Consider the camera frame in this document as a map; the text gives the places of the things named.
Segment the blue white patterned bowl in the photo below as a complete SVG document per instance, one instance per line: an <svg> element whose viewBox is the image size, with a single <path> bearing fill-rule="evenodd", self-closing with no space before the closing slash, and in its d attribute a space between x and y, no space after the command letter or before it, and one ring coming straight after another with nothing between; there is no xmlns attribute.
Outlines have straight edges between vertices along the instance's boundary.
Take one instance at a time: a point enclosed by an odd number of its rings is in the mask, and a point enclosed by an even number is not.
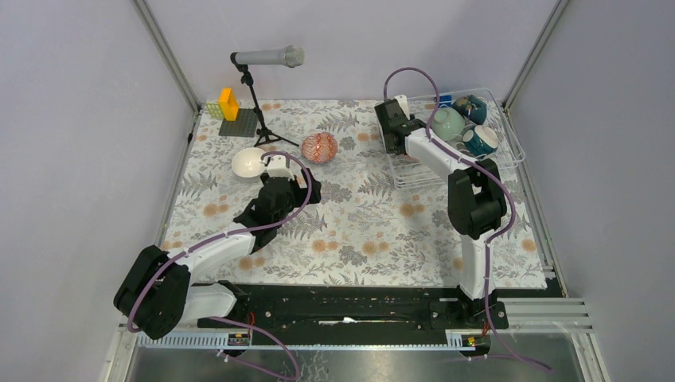
<svg viewBox="0 0 675 382"><path fill-rule="evenodd" d="M330 133L312 134L303 141L301 152L303 157L310 162L324 164L335 158L338 152L338 142Z"/></svg>

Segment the plain white bowl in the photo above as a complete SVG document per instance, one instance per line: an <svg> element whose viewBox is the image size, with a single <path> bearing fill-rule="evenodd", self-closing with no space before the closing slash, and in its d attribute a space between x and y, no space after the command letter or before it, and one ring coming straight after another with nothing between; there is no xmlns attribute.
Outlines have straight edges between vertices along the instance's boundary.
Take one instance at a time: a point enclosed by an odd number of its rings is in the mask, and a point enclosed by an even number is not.
<svg viewBox="0 0 675 382"><path fill-rule="evenodd" d="M265 151L250 147L236 153L232 158L231 168L235 178L239 181L252 181L266 171L263 160Z"/></svg>

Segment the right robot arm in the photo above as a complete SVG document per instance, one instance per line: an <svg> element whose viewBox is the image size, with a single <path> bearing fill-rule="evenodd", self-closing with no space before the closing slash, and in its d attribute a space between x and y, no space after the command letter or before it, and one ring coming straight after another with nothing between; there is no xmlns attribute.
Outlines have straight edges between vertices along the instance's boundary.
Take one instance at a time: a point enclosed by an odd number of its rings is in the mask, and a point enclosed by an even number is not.
<svg viewBox="0 0 675 382"><path fill-rule="evenodd" d="M397 99L377 104L374 111L387 153L414 158L446 181L447 214L461 236L464 263L456 315L461 324L475 328L491 318L497 304L490 250L505 232L501 223L512 204L497 163L472 158L444 142Z"/></svg>

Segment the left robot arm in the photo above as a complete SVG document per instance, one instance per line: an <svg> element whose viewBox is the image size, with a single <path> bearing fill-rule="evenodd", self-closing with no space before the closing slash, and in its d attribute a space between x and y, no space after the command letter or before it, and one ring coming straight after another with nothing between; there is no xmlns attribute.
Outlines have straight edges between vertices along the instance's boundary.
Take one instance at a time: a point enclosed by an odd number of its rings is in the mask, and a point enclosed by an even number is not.
<svg viewBox="0 0 675 382"><path fill-rule="evenodd" d="M322 184L311 173L299 179L261 177L256 198L222 232L200 243L172 251L150 245L139 253L114 299L127 317L127 328L159 339L183 322L218 317L226 326L244 322L247 307L239 291L227 282L200 284L207 271L232 259L248 256L269 244L279 227L305 206L322 199Z"/></svg>

